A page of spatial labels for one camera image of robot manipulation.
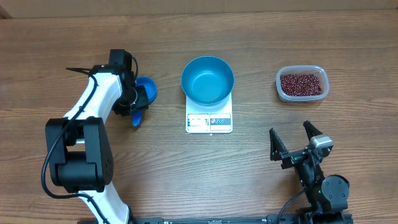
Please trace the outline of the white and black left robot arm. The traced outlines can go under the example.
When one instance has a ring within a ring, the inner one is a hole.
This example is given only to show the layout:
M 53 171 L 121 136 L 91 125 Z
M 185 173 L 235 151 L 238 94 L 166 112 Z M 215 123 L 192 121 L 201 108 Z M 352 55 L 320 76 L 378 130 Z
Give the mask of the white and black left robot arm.
M 112 49 L 109 62 L 74 68 L 88 76 L 76 105 L 45 125 L 47 155 L 40 175 L 44 192 L 55 199 L 80 198 L 97 223 L 133 223 L 131 209 L 112 183 L 114 161 L 105 123 L 110 112 L 142 114 L 151 100 L 137 85 L 137 60 L 124 49 Z

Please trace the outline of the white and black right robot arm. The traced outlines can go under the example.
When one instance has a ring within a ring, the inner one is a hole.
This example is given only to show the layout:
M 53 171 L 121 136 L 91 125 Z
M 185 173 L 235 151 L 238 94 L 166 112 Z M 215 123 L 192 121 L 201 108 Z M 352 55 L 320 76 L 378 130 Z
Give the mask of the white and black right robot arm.
M 304 121 L 308 145 L 304 149 L 289 152 L 274 129 L 270 134 L 270 160 L 281 161 L 281 168 L 294 168 L 303 188 L 275 215 L 276 223 L 353 223 L 352 215 L 343 213 L 348 208 L 349 181 L 341 175 L 324 176 L 320 164 L 329 156 L 333 140 L 319 131 L 309 121 Z M 305 195 L 308 207 L 296 214 L 285 214 L 287 207 L 301 195 Z

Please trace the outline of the blue plastic measuring scoop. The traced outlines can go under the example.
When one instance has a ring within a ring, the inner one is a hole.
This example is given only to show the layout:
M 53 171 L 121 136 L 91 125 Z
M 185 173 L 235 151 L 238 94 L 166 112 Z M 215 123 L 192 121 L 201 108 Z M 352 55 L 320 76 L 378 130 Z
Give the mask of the blue plastic measuring scoop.
M 144 112 L 149 105 L 154 102 L 157 97 L 157 87 L 155 81 L 149 77 L 139 77 L 136 81 L 136 88 L 145 88 L 148 104 L 146 107 L 139 109 L 132 115 L 131 124 L 134 128 L 138 128 L 144 120 Z

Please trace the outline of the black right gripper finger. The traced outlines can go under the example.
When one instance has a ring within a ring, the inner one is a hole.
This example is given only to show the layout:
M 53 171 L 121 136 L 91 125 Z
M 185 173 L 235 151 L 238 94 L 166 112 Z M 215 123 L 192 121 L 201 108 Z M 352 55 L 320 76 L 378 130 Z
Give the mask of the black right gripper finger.
M 273 128 L 269 130 L 269 134 L 271 143 L 270 159 L 272 161 L 282 160 L 284 155 L 288 153 L 288 150 Z
M 303 126 L 305 128 L 307 137 L 311 140 L 312 137 L 322 135 L 323 133 L 319 131 L 310 121 L 304 121 Z

